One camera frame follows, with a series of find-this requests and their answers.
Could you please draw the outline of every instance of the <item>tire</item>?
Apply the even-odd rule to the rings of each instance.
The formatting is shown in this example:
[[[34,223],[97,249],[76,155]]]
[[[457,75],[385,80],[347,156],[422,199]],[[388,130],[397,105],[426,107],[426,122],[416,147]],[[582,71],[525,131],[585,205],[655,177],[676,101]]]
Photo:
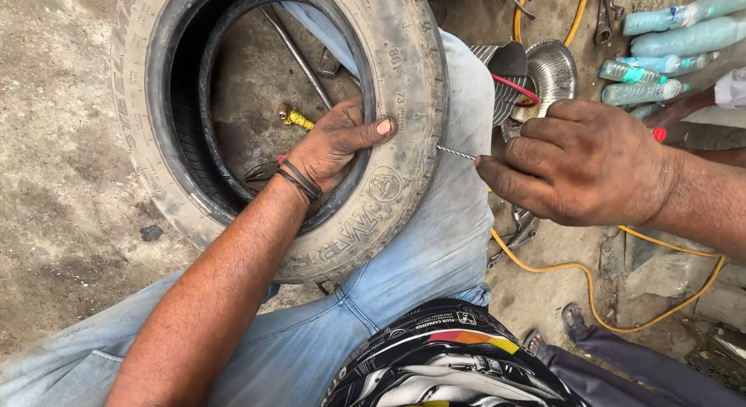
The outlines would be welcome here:
[[[210,33],[238,1],[119,0],[113,25],[117,131],[155,205],[201,250],[252,198],[208,145],[212,127],[199,101]],[[274,279],[323,281],[378,254],[422,199],[448,119],[443,44],[425,0],[281,1],[311,3],[335,23],[360,69],[366,122],[394,116],[398,125],[388,143],[358,153],[330,201],[304,221]]]

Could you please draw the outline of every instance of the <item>person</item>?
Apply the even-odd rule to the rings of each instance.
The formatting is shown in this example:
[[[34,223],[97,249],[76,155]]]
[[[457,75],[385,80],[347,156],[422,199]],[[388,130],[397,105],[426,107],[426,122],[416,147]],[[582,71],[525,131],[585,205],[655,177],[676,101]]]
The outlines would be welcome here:
[[[731,70],[712,87],[691,96],[679,98],[646,117],[649,128],[668,128],[703,108],[719,106],[729,110],[746,107],[746,67]],[[746,148],[721,151],[685,149],[708,161],[746,168]]]
[[[547,345],[539,330],[526,337],[529,352],[540,359],[565,384],[591,405],[604,407],[705,407],[746,405],[740,395],[694,368],[639,344],[630,343],[606,329],[586,326],[576,303],[562,313],[565,333],[585,353],[617,367],[655,392],[630,382],[564,349]]]
[[[488,185],[564,225],[643,225],[744,258],[746,171],[662,146],[623,110],[579,100],[553,104],[486,156],[494,84],[461,40],[442,38],[441,144],[482,156],[475,169],[442,155],[406,227],[339,289],[256,315],[309,207],[275,175],[185,272],[11,356],[0,403],[588,405],[486,311]],[[393,120],[363,124],[362,113],[359,99],[334,107],[291,151],[288,176],[330,191],[358,149],[396,134]]]

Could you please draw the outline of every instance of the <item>red bottle cap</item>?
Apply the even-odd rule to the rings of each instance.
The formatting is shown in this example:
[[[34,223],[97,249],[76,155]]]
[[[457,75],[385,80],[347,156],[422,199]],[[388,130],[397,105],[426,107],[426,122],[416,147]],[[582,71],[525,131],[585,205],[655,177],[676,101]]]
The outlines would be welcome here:
[[[653,134],[653,138],[655,140],[658,140],[659,142],[662,142],[663,139],[666,138],[666,129],[665,128],[654,128],[650,133]]]

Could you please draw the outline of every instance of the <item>dark trousers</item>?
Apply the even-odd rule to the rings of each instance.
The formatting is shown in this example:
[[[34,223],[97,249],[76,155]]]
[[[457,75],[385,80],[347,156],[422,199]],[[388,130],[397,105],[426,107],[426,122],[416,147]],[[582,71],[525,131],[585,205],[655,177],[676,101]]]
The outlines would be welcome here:
[[[656,390],[648,391],[557,346],[549,346],[549,369],[594,407],[746,406],[746,399],[689,365],[629,343],[603,328],[579,328],[570,338],[586,353]]]

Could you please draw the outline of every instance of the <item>brand logo on tire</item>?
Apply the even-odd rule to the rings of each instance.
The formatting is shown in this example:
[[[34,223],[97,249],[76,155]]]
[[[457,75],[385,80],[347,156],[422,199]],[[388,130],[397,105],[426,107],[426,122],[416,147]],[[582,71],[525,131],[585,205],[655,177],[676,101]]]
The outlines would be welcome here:
[[[387,166],[379,166],[373,171],[370,181],[371,196],[379,202],[391,202],[401,192],[401,177]]]

